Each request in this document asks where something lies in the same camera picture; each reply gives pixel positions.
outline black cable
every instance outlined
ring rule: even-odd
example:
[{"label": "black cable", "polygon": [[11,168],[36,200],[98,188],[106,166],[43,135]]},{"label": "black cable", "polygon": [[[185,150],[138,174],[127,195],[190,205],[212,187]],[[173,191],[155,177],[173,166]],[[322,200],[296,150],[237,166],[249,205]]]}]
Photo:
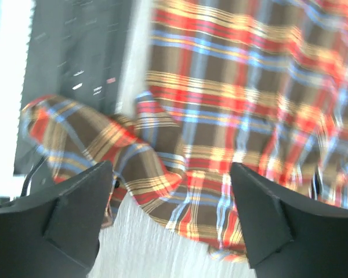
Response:
[{"label": "black cable", "polygon": [[33,175],[36,173],[36,171],[41,167],[41,165],[44,162],[45,162],[45,157],[43,156],[39,160],[39,162],[34,167],[32,167],[31,171],[27,174],[26,179],[23,182],[21,197],[27,196],[27,191],[28,191],[28,186],[30,184],[30,181],[31,181]]},{"label": "black cable", "polygon": [[17,157],[14,162],[13,175],[23,175],[27,172],[28,163],[32,160],[32,156],[36,154],[37,146],[30,148],[24,155]]}]

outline gray floor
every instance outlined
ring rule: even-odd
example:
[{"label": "gray floor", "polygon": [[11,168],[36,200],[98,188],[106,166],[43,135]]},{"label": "gray floor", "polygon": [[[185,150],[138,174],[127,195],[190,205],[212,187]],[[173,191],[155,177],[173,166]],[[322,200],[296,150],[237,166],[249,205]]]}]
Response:
[{"label": "gray floor", "polygon": [[[133,116],[134,96],[145,89],[150,14],[153,0],[136,0],[118,110]],[[254,278],[248,264],[210,259],[206,245],[165,230],[141,211],[130,196],[114,226],[100,234],[101,250],[89,278]]]}]

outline red plaid cloth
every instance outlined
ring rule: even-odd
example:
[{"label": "red plaid cloth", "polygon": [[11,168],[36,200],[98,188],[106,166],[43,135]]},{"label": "red plaid cloth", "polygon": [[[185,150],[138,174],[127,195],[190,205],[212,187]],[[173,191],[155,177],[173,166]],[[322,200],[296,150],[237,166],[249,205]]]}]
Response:
[{"label": "red plaid cloth", "polygon": [[245,246],[232,161],[348,208],[348,0],[162,0],[152,42],[135,121],[59,96],[24,110],[56,181],[109,159],[122,184],[112,213],[127,190],[166,229],[234,261]]}]

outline plaid shirt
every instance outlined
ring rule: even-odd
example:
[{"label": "plaid shirt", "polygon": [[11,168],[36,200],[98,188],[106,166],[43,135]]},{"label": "plaid shirt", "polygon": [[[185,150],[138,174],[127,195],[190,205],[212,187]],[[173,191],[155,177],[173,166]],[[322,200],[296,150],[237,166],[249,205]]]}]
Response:
[{"label": "plaid shirt", "polygon": [[152,42],[134,122],[60,96],[24,109],[56,181],[109,159],[111,213],[128,191],[233,261],[245,246],[231,162],[348,208],[348,0],[161,0]]}]

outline black panel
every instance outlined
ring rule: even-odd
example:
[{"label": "black panel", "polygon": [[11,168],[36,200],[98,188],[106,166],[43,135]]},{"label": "black panel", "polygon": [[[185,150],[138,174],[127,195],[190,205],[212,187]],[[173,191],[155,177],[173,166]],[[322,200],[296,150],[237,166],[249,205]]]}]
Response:
[{"label": "black panel", "polygon": [[99,249],[112,172],[102,162],[1,206],[0,278],[85,278]]},{"label": "black panel", "polygon": [[[21,107],[60,94],[113,114],[132,1],[37,0]],[[15,174],[38,160],[30,149],[19,134]]]},{"label": "black panel", "polygon": [[284,188],[239,163],[233,163],[231,179],[258,278],[348,278],[348,210]]}]

